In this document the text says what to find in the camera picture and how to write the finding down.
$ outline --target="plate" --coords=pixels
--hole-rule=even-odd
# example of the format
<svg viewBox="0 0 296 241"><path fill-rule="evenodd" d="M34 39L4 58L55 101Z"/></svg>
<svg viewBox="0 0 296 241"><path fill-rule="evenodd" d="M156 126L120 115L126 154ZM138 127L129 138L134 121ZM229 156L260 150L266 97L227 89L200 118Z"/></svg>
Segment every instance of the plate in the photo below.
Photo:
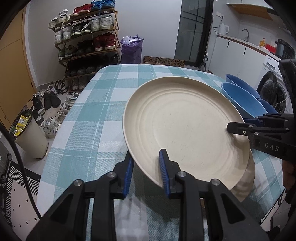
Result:
<svg viewBox="0 0 296 241"><path fill-rule="evenodd" d="M217 178L230 190L250 156L246 136L229 134L230 121L243 122L234 105L214 88L184 77L163 77L141 85L126 103L123 134L141 170L163 182L159 150L196 179Z"/></svg>

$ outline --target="table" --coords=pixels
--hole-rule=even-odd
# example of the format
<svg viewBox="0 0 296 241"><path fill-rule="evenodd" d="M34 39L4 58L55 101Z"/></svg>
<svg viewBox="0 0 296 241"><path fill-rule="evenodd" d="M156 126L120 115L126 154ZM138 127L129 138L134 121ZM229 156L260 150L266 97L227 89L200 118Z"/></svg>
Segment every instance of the table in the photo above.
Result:
<svg viewBox="0 0 296 241"><path fill-rule="evenodd" d="M161 65L124 64L101 69L76 100L52 144L37 196L42 215L75 179L95 180L124 160L125 104L140 85L164 76L189 77L218 91L224 82L213 74ZM243 205L259 221L284 187L281 160L257 150L252 153L255 181ZM178 206L179 200L168 200L135 164L127 198L114 201L118 240L177 240Z"/></svg>

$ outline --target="kitchen counter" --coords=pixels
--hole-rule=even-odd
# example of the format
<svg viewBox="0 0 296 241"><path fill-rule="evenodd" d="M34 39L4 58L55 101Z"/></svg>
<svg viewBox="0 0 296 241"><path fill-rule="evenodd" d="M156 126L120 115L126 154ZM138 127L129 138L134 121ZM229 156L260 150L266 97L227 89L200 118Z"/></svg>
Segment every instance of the kitchen counter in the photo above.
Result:
<svg viewBox="0 0 296 241"><path fill-rule="evenodd" d="M222 34L217 34L217 37L228 39L228 40L237 42L239 44L242 44L242 45L244 45L246 47L249 47L251 49L256 50L257 52L259 52L259 53L261 53L261 54L263 54L265 56L268 55L268 56L272 57L273 59L275 59L276 61L281 60L280 58L276 57L274 54L270 53L268 50L260 48L260 47L256 46L255 44L252 44L252 43L249 43L249 42L246 42L246 41L243 41L241 39L237 39L237 38L234 38L234 37L231 37L231 36L222 35Z"/></svg>

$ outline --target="black appliance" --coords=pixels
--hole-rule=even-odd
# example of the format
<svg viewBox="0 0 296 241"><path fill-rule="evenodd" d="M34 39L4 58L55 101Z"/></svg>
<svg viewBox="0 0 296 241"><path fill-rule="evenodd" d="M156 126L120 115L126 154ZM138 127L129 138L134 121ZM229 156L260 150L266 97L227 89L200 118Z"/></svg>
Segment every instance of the black appliance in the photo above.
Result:
<svg viewBox="0 0 296 241"><path fill-rule="evenodd" d="M280 59L295 58L295 51L286 41L279 39L276 41L276 54Z"/></svg>

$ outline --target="wall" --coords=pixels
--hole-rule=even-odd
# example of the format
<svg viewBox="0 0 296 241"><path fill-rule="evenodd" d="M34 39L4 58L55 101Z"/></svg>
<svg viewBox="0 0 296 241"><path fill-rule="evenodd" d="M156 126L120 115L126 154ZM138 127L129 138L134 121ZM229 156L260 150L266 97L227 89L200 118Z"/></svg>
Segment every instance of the wall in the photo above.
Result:
<svg viewBox="0 0 296 241"><path fill-rule="evenodd" d="M28 14L28 45L37 82L40 85L64 76L65 68L58 63L58 49L54 47L54 32L49 21L58 12L69 13L83 0L32 0ZM119 39L138 34L144 38L142 56L174 58L182 0L125 0L115 4L118 11Z"/></svg>
<svg viewBox="0 0 296 241"><path fill-rule="evenodd" d="M265 43L274 46L275 41L283 39L293 48L296 48L296 41L293 37L280 29L274 21L256 16L242 15L238 34L238 38L242 40L247 38L247 32L242 31L243 28L249 31L249 42L252 44L259 45L260 41L265 38Z"/></svg>
<svg viewBox="0 0 296 241"><path fill-rule="evenodd" d="M226 5L226 0L214 0L214 6L213 6L213 23L211 28L211 33L209 37L208 42L208 61L206 61L207 68L210 66L211 58L214 51L214 46L216 43L216 33L213 29L213 27L218 27L221 18L216 15L216 12L219 12L223 15L222 22L226 25L229 25L229 33L227 35L237 38L239 33L239 27L240 27L240 14L237 13L232 7Z"/></svg>

